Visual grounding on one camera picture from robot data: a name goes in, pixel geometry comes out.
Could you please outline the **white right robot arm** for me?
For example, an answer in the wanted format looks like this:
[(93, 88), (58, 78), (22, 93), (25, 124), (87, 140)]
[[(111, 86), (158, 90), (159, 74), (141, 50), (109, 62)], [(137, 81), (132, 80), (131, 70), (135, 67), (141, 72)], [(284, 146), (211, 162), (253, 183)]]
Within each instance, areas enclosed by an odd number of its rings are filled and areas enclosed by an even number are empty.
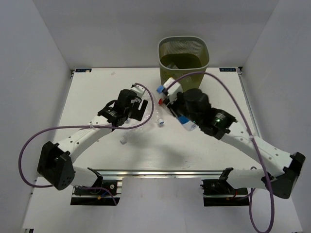
[(253, 160), (263, 161), (265, 168), (223, 170), (220, 177), (204, 183), (206, 195), (229, 195), (239, 188), (272, 188), (273, 195), (288, 199), (300, 175), (305, 156), (299, 152), (284, 152), (257, 136), (250, 136), (247, 129), (234, 116), (213, 108), (208, 96), (198, 88), (183, 92), (181, 88), (165, 91), (168, 109), (179, 121), (191, 121), (199, 129), (240, 150)]

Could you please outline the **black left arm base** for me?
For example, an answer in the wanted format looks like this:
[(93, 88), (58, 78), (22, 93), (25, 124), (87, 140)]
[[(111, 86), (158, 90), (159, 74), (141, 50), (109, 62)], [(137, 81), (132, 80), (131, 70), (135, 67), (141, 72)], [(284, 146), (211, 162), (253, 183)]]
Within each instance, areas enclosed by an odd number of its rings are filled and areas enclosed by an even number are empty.
[(103, 180), (103, 189), (89, 190), (74, 187), (70, 204), (72, 206), (116, 206), (121, 198), (121, 180)]

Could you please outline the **clear square bottle yellow label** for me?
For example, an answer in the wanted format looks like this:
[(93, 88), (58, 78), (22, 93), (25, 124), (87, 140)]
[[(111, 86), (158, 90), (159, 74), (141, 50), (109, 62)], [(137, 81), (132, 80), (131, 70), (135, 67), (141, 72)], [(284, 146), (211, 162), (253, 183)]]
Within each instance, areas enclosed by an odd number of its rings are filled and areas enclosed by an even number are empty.
[(167, 68), (169, 68), (169, 69), (179, 69), (177, 66), (176, 66), (176, 64), (175, 63), (170, 63), (170, 64), (168, 64), (167, 65)]

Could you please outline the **clear slim bottle white cap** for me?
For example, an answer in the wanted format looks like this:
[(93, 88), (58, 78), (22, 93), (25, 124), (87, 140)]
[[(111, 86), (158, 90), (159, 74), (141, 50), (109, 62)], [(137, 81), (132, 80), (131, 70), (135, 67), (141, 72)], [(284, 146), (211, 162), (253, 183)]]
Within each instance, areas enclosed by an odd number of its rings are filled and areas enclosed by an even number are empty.
[(120, 138), (120, 143), (121, 144), (126, 144), (126, 143), (135, 143), (139, 141), (146, 133), (151, 131), (153, 129), (154, 125), (152, 122), (148, 122), (144, 124), (143, 126), (126, 130), (122, 134)]

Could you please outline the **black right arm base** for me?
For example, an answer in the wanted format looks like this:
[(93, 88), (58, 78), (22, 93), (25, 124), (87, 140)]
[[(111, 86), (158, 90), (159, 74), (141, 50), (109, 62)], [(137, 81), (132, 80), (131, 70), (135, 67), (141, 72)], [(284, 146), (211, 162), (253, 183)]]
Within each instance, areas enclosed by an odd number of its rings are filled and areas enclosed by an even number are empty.
[(247, 188), (221, 187), (217, 179), (202, 180), (200, 186), (205, 207), (238, 207), (250, 204)]

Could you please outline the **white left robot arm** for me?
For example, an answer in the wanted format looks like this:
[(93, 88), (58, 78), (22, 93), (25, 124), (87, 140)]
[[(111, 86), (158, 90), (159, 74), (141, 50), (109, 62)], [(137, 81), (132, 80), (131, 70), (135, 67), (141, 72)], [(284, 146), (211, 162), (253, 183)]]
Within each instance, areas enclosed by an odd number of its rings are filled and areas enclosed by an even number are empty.
[(152, 121), (158, 105), (154, 94), (140, 85), (120, 91), (118, 98), (108, 102), (85, 126), (67, 138), (45, 143), (37, 167), (57, 190), (68, 186), (86, 187), (91, 193), (102, 190), (103, 178), (92, 168), (73, 164), (82, 153), (114, 130), (134, 131)]

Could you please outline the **clear bottle blue label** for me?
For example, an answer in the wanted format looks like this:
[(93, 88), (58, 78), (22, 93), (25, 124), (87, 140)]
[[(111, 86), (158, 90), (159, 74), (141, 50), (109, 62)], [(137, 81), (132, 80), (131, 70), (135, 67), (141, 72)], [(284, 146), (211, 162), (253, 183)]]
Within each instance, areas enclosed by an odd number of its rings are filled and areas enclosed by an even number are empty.
[[(167, 99), (164, 97), (164, 93), (163, 93), (164, 87), (163, 85), (160, 85), (157, 88), (157, 93), (159, 94), (159, 99), (163, 98), (163, 99)], [(177, 120), (179, 121), (179, 123), (183, 126), (183, 128), (185, 128), (187, 131), (192, 131), (196, 128), (196, 124), (191, 122), (188, 118), (186, 118), (185, 116), (180, 116), (179, 118), (177, 118)]]

